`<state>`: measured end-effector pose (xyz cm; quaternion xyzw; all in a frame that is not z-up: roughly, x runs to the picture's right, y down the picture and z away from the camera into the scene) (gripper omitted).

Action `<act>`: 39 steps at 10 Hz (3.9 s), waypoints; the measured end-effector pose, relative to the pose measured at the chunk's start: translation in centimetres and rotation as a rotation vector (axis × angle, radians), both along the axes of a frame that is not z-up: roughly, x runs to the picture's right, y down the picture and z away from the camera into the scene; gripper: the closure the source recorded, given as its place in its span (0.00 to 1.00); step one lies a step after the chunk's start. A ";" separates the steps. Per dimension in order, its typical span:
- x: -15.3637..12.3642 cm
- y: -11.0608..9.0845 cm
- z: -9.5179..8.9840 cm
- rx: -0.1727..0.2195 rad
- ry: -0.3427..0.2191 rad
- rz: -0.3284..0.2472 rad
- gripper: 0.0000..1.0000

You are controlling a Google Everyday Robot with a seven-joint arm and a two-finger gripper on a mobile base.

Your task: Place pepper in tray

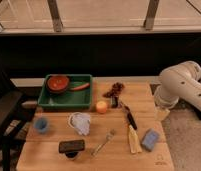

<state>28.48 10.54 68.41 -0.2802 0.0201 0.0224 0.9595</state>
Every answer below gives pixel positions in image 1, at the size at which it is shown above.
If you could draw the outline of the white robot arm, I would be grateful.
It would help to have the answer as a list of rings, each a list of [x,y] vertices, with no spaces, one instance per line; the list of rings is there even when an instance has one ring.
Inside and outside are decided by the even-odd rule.
[[[155,103],[172,109],[183,99],[191,104],[201,120],[201,67],[194,61],[185,61],[165,68],[159,74],[160,85],[154,92]]]

